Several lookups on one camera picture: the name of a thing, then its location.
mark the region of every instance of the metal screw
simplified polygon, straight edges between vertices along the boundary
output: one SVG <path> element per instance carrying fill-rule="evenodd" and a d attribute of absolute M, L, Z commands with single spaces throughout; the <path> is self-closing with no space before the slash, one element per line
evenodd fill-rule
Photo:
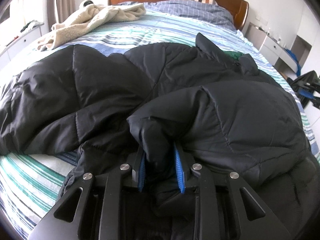
<path fill-rule="evenodd" d="M 202 165 L 199 163 L 195 163 L 192 165 L 192 168 L 196 171 L 201 170 L 202 169 Z"/>
<path fill-rule="evenodd" d="M 83 175 L 83 179 L 87 180 L 87 179 L 91 179 L 92 178 L 92 174 L 90 172 L 87 172 Z"/>
<path fill-rule="evenodd" d="M 237 179 L 237 178 L 239 178 L 239 174 L 233 171 L 233 172 L 230 173 L 230 177 L 232 179 Z"/>
<path fill-rule="evenodd" d="M 121 169 L 122 171 L 126 171 L 126 170 L 129 169 L 129 168 L 130 168 L 130 165 L 127 164 L 127 163 L 124 163 L 124 164 L 121 164 L 121 165 L 120 165 L 120 169 Z"/>

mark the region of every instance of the beige garment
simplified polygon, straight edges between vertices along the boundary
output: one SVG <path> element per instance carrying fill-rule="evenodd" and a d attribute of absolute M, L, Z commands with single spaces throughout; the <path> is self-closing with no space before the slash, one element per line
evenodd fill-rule
<path fill-rule="evenodd" d="M 128 22 L 138 20 L 146 10 L 142 3 L 135 5 L 103 6 L 90 4 L 79 8 L 63 23 L 56 23 L 52 31 L 38 40 L 40 51 L 55 49 L 74 40 L 106 22 Z"/>

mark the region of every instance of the green stripe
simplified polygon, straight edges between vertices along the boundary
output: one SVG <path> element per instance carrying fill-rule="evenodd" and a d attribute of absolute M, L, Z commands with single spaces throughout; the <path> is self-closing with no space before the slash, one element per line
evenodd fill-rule
<path fill-rule="evenodd" d="M 50 168 L 44 166 L 42 163 L 38 162 L 34 158 L 30 157 L 29 155 L 17 155 L 15 156 L 23 162 L 25 165 L 27 165 L 29 168 L 31 168 L 33 171 L 35 171 L 37 174 L 41 175 L 45 179 L 49 180 L 50 182 L 54 183 L 57 186 L 62 185 L 64 181 L 64 176 L 61 174 L 51 170 Z"/>
<path fill-rule="evenodd" d="M 3 167 L 3 162 L 0 161 L 0 167 L 5 171 Z M 41 208 L 43 211 L 48 212 L 51 208 L 50 205 L 48 205 L 46 202 L 42 201 L 32 193 L 28 191 L 23 185 L 19 184 L 19 182 L 13 177 L 11 174 L 6 172 L 6 175 L 10 179 L 10 181 L 20 190 L 22 191 L 26 197 L 28 197 L 31 201 L 33 201 L 39 208 Z"/>
<path fill-rule="evenodd" d="M 55 200 L 57 197 L 57 194 L 54 193 L 52 190 L 49 190 L 48 188 L 44 187 L 42 184 L 40 184 L 38 181 L 30 177 L 24 170 L 22 170 L 15 162 L 10 158 L 10 156 L 6 156 L 7 161 L 11 164 L 11 166 L 20 174 L 20 176 L 27 181 L 29 184 L 31 184 L 34 188 L 36 188 L 38 191 L 45 194 L 47 197 Z"/>

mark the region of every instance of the blue garment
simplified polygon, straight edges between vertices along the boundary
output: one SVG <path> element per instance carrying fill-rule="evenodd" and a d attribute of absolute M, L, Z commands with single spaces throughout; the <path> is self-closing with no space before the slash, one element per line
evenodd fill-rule
<path fill-rule="evenodd" d="M 297 67 L 298 67 L 298 70 L 296 72 L 297 77 L 301 76 L 301 66 L 299 64 L 299 61 L 298 61 L 296 55 L 289 49 L 285 49 L 285 50 L 288 52 L 290 57 L 292 57 L 292 59 L 297 63 Z"/>

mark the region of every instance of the bed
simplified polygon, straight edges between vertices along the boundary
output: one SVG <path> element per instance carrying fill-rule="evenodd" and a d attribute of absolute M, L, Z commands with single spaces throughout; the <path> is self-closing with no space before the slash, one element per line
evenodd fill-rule
<path fill-rule="evenodd" d="M 110 4 L 124 1 L 156 2 L 160 0 L 109 0 Z M 136 22 L 110 23 L 53 50 L 39 52 L 31 44 L 0 72 L 0 87 L 10 77 L 26 69 L 54 51 L 71 44 L 83 44 L 108 56 L 155 42 L 178 42 L 194 46 L 195 36 L 201 32 L 224 51 L 249 53 L 263 70 L 295 98 L 301 113 L 303 128 L 310 141 L 312 153 L 320 162 L 319 149 L 303 108 L 283 77 L 268 63 L 241 33 L 249 4 L 244 0 L 216 0 L 229 10 L 236 30 L 228 30 L 205 21 L 147 10 Z M 55 156 L 16 155 L 0 157 L 0 210 L 3 223 L 12 228 L 12 235 L 27 239 L 31 230 L 54 205 L 60 186 L 68 172 L 76 166 L 76 151 Z"/>

